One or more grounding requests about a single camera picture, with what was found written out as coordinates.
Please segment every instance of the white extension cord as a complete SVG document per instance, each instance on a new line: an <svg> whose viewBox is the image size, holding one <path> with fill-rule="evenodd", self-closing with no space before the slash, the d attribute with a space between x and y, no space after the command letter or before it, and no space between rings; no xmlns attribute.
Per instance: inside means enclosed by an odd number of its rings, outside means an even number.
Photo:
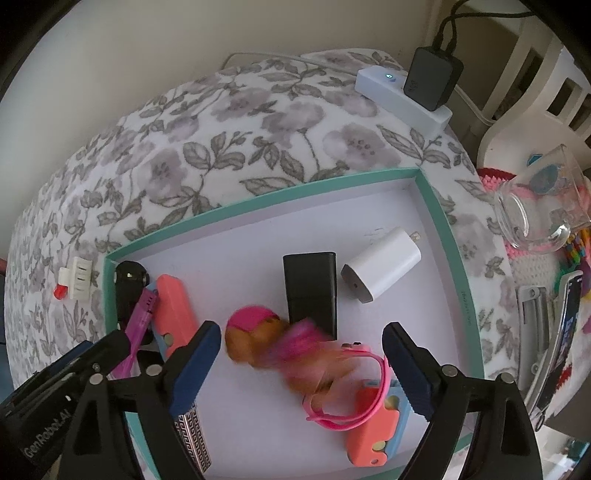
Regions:
<svg viewBox="0 0 591 480"><path fill-rule="evenodd" d="M317 60L311 60L311 59L307 59L305 57L300 57L297 55L286 55L283 53L275 53L275 52L269 52L269 51L235 51L233 53L230 53L230 55L227 56L227 58L223 61L222 67L220 69L223 70L224 68L226 68L226 65L228 64L230 59L236 55L261 55L261 56L270 57L270 58L279 58L279 59L286 59L286 60L301 61L303 63L309 63L310 65L316 65L317 67L331 69L331 70L334 70L335 72L346 73L346 74L352 75L354 77L357 76L357 72L355 70L343 69L343 68L331 65L329 63L325 63L325 62L317 61ZM472 110L472 112L474 112L474 115L476 115L478 120L480 120L487 127L491 127L492 125L495 124L494 120L486 118L484 115L482 115L482 111L480 111L480 109L476 106L476 104L472 101L472 99L470 97L468 97L467 93L464 92L464 90L462 90L462 88L460 88L459 85L456 85L454 87L454 90L457 92L457 94L460 96L460 98L462 100L464 100L464 102L466 102L466 105L468 106L468 108L470 110Z"/></svg>

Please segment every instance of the pink wristband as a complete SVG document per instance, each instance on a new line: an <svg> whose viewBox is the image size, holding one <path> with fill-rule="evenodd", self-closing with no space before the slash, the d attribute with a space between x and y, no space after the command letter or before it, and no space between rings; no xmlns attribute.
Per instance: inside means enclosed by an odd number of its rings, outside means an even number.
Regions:
<svg viewBox="0 0 591 480"><path fill-rule="evenodd" d="M315 421L321 427L324 427L328 430L334 430L336 432L345 432L347 430L352 430L360 425L363 425L366 421L373 417L386 399L388 389L390 387L391 378L390 365L388 364L388 360L386 359L386 357L381 358L380 356L365 350L344 349L343 351L347 352L347 354L350 356L367 356L377 360L382 371L382 377L378 393L371 406L366 411L355 415L331 415L324 413L322 408L320 410L314 410L312 408L312 397L314 395L306 395L304 397L303 407L306 413L308 414L306 420Z"/></svg>

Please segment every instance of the silver screw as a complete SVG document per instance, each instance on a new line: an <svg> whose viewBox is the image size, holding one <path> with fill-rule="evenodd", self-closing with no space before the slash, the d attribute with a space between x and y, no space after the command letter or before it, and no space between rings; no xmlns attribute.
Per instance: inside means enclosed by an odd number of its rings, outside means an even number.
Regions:
<svg viewBox="0 0 591 480"><path fill-rule="evenodd" d="M505 383L513 383L515 381L513 375L511 375L509 372L503 372L501 374L501 380Z"/></svg>
<svg viewBox="0 0 591 480"><path fill-rule="evenodd" d="M151 377L156 377L157 375L160 374L161 371L162 371L162 367L158 364L150 365L146 369L146 373Z"/></svg>
<svg viewBox="0 0 591 480"><path fill-rule="evenodd" d="M441 371L446 377L455 377L457 375L457 368L453 365L443 365Z"/></svg>
<svg viewBox="0 0 591 480"><path fill-rule="evenodd" d="M164 334L164 344L166 346L172 346L174 343L174 337L172 333L165 333Z"/></svg>
<svg viewBox="0 0 591 480"><path fill-rule="evenodd" d="M103 381L103 376L101 374L94 374L90 378L90 383L93 385L98 385Z"/></svg>

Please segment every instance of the black cable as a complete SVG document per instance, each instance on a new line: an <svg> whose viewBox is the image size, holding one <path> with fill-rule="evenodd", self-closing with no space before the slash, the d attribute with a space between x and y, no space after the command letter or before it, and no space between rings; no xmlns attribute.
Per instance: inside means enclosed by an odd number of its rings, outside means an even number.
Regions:
<svg viewBox="0 0 591 480"><path fill-rule="evenodd" d="M535 14L532 12L523 12L520 14L499 14L494 12L475 12L475 13L466 13L466 14L456 14L450 15L446 17L439 26L439 31L437 35L435 35L435 39L433 40L433 48L435 50L441 49L441 44L443 43L443 33L445 30L446 25L455 20L456 18L467 18L467 17L487 17L487 18L525 18L525 17L533 17Z"/></svg>
<svg viewBox="0 0 591 480"><path fill-rule="evenodd" d="M456 15L458 9L463 4L465 4L469 1L470 0L458 0L456 3L454 3L452 10L449 12L450 16ZM456 19L454 18L454 19L452 19L452 39L447 44L446 52L448 52L451 55L453 53L453 51L456 49L456 45L457 45L457 25L456 25Z"/></svg>

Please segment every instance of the floral tablecloth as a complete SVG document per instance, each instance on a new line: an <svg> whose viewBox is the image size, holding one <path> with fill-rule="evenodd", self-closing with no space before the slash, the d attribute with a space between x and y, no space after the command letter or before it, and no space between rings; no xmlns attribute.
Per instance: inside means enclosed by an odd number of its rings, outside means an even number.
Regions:
<svg viewBox="0 0 591 480"><path fill-rule="evenodd" d="M349 69L381 51L308 55ZM501 232L451 131L424 138L353 89L355 79L281 59L233 67L148 101L74 153L20 216L8 257L7 348L15 385L105 334L103 258L126 242L250 196L356 171L421 166L469 277L487 377L517 374L518 315ZM60 267L93 261L90 302L58 301Z"/></svg>

